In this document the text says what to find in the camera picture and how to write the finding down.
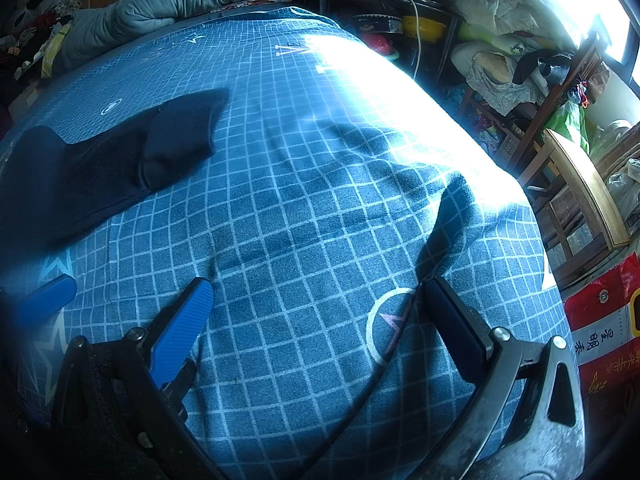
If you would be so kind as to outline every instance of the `sunlight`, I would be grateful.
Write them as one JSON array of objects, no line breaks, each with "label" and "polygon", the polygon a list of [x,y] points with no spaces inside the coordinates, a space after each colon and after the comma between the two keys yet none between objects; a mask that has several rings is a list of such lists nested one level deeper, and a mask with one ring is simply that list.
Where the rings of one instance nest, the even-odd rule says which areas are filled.
[{"label": "sunlight", "polygon": [[587,37],[594,17],[599,14],[611,38],[611,46],[607,49],[607,54],[616,61],[622,60],[629,30],[629,18],[618,0],[553,1],[566,14],[558,17],[578,46]]}]

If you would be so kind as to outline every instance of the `yellow container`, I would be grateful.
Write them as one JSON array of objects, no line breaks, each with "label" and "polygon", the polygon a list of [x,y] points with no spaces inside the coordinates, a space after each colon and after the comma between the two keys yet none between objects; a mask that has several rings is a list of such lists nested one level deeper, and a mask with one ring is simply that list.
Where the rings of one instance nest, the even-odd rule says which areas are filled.
[{"label": "yellow container", "polygon": [[[444,36],[444,29],[447,25],[440,22],[435,22],[429,18],[420,18],[420,39],[435,43],[442,36]],[[408,38],[416,38],[415,16],[403,16],[402,27],[404,28],[404,35]]]}]

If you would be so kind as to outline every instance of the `circle logo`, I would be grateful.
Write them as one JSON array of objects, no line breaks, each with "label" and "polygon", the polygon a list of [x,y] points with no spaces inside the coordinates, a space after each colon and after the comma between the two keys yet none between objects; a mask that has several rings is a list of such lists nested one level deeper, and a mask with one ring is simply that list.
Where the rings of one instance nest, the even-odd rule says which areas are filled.
[{"label": "circle logo", "polygon": [[113,110],[116,106],[118,106],[120,103],[122,102],[122,99],[117,99],[115,100],[113,103],[109,103],[108,105],[106,105],[102,111],[100,112],[100,115],[106,115],[109,112],[111,112],[111,110]]},{"label": "circle logo", "polygon": [[[404,294],[409,294],[413,296],[414,292],[415,291],[412,288],[405,288],[405,287],[399,287],[399,288],[395,288],[394,290],[390,290],[389,292],[386,292],[376,300],[376,303],[373,304],[373,308],[369,311],[369,314],[367,315],[367,333],[366,333],[367,348],[369,349],[369,352],[373,357],[374,361],[381,366],[386,366],[388,363],[386,359],[383,358],[382,355],[380,355],[380,352],[378,352],[378,349],[376,348],[376,343],[374,341],[373,323],[376,320],[376,316],[378,315],[380,308],[383,306],[383,304],[387,300],[390,300],[395,296],[404,295]],[[407,303],[407,306],[404,312],[402,313],[402,316],[398,316],[396,314],[387,314],[385,312],[380,313],[380,316],[382,316],[382,319],[386,322],[387,325],[391,327],[391,329],[394,332],[394,335],[391,341],[388,343],[388,346],[386,347],[385,354],[389,354],[389,352],[391,352],[392,349],[395,348],[396,343],[398,342],[398,338],[400,337],[401,329],[404,326],[404,322],[407,316],[409,315],[409,310],[411,309],[411,305],[412,305],[412,302]]]}]

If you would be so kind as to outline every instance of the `screw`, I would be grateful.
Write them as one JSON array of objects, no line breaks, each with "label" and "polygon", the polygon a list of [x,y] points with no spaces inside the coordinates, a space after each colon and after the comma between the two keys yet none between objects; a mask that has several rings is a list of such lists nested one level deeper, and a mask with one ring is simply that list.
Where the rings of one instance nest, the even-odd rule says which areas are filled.
[{"label": "screw", "polygon": [[79,335],[71,340],[71,343],[69,343],[69,346],[71,346],[71,348],[82,348],[84,346],[85,341],[86,339],[84,338],[84,336]]},{"label": "screw", "polygon": [[554,346],[556,348],[559,348],[561,350],[564,350],[566,348],[566,341],[564,340],[564,337],[561,337],[559,335],[554,336],[554,338],[552,339]]},{"label": "screw", "polygon": [[511,332],[501,326],[494,328],[494,335],[498,341],[508,341],[511,339]]},{"label": "screw", "polygon": [[148,434],[146,434],[146,431],[141,431],[138,434],[138,444],[140,444],[140,446],[142,446],[145,449],[152,449],[152,447],[154,446],[151,440],[149,439]]},{"label": "screw", "polygon": [[139,326],[135,326],[127,332],[127,339],[129,341],[140,341],[144,336],[145,329]]},{"label": "screw", "polygon": [[29,427],[27,425],[27,421],[23,418],[19,418],[16,422],[16,426],[18,427],[18,431],[22,434],[25,434],[29,431]]}]

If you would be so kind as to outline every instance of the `bed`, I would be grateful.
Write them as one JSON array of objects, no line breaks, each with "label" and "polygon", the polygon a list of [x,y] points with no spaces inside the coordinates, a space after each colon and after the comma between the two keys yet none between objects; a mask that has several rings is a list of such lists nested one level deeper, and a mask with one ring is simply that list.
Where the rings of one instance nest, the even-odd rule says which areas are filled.
[{"label": "bed", "polygon": [[490,326],[572,344],[516,181],[409,76],[303,9],[202,16],[94,60],[52,84],[2,160],[31,126],[78,142],[211,88],[230,103],[204,167],[0,282],[78,283],[17,363],[42,423],[74,336],[121,338],[195,276],[215,300],[187,425],[234,480],[303,465],[305,478],[405,478],[425,457],[472,391],[413,301],[425,277],[445,276]]}]

